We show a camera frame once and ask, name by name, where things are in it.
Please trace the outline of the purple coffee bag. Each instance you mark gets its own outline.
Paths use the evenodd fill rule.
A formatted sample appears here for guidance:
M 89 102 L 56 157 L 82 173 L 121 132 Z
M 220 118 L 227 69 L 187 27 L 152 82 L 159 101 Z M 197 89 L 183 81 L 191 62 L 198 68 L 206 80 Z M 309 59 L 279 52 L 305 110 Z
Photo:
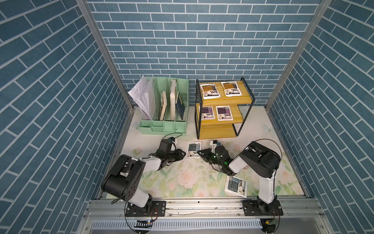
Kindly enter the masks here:
M 202 120 L 214 120 L 215 114 L 212 106 L 207 107 L 199 107 L 199 111 L 201 112 Z
M 230 106 L 216 106 L 218 121 L 232 121 L 233 114 Z

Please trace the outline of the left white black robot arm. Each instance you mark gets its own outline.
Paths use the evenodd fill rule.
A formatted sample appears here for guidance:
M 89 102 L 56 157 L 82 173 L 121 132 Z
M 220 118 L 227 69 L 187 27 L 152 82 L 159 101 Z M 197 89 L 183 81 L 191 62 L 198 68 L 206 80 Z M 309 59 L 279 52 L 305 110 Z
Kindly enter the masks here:
M 165 166 L 180 161 L 186 153 L 181 149 L 170 152 L 157 150 L 147 158 L 135 159 L 128 155 L 121 155 L 101 183 L 102 191 L 126 201 L 135 212 L 141 216 L 152 212 L 153 198 L 150 194 L 138 188 L 143 173 L 159 171 Z

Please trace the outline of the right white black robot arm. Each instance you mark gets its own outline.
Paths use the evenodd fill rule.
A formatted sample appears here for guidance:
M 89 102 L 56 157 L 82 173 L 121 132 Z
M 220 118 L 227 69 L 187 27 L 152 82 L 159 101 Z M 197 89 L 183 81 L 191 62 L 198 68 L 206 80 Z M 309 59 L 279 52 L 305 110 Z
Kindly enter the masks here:
M 283 215 L 275 193 L 275 177 L 281 162 L 281 156 L 277 152 L 252 141 L 237 157 L 231 158 L 226 148 L 214 140 L 211 149 L 197 151 L 197 154 L 210 165 L 218 165 L 221 172 L 228 176 L 226 192 L 245 198 L 244 215 Z M 259 176 L 259 193 L 255 200 L 247 198 L 247 182 L 236 177 L 246 166 Z

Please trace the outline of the yellow coffee bag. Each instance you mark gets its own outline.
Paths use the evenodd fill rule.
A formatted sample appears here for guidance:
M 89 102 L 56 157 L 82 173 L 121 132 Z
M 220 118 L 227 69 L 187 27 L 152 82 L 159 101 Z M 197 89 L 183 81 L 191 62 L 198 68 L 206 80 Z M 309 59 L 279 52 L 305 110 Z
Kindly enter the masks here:
M 202 97 L 203 99 L 213 99 L 213 98 L 220 98 L 221 95 L 217 90 L 217 87 L 213 83 L 208 84 L 201 84 L 200 88 L 202 90 Z
M 242 95 L 237 82 L 221 82 L 226 97 L 238 97 Z

